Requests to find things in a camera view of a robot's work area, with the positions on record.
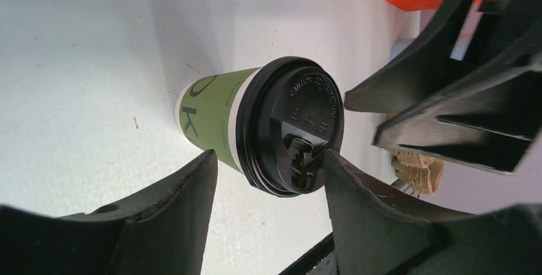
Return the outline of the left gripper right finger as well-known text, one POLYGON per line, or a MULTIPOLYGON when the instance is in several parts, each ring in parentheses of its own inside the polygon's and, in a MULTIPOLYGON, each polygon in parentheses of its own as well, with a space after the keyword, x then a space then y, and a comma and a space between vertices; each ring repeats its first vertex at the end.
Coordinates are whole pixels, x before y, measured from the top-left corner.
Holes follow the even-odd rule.
POLYGON ((469 214, 422 201, 338 153, 323 157, 341 274, 540 274, 541 205, 469 214))

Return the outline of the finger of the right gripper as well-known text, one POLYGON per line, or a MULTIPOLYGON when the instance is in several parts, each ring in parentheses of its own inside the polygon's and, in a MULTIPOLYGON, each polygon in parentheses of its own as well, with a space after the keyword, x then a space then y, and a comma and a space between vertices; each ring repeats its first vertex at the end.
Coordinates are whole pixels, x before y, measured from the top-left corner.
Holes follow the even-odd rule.
POLYGON ((381 124, 375 146, 512 175, 541 137, 541 53, 501 56, 381 124))
POLYGON ((541 88, 533 59, 541 54, 541 0, 484 0, 482 16, 461 59, 451 54, 474 0, 442 0, 428 25, 379 71, 348 91, 345 107, 398 113, 448 88, 488 93, 499 104, 541 88))

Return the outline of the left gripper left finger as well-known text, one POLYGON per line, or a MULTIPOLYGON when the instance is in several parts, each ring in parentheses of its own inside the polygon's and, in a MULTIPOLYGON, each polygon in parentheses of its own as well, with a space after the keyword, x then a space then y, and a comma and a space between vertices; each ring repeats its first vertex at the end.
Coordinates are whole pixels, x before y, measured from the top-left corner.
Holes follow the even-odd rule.
POLYGON ((217 156, 94 212, 49 217, 1 207, 2 274, 199 274, 217 156))

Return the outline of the green paper coffee cup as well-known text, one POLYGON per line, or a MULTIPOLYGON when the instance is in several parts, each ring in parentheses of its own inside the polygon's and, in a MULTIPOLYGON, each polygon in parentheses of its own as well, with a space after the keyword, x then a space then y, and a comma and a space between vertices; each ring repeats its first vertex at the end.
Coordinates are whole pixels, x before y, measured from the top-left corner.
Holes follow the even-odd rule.
POLYGON ((241 172, 236 150, 236 118, 248 84, 260 67, 202 77, 188 84, 175 105, 175 120, 185 138, 241 172))

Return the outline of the black coffee cup lid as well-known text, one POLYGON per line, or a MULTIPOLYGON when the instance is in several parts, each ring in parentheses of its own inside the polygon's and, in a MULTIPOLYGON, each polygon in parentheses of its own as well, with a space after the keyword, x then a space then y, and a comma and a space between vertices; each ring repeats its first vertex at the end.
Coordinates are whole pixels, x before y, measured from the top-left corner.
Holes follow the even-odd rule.
POLYGON ((236 117, 241 172, 265 193, 291 198, 324 185, 325 151, 340 151, 344 106, 330 74, 315 61, 286 56, 258 70, 236 117))

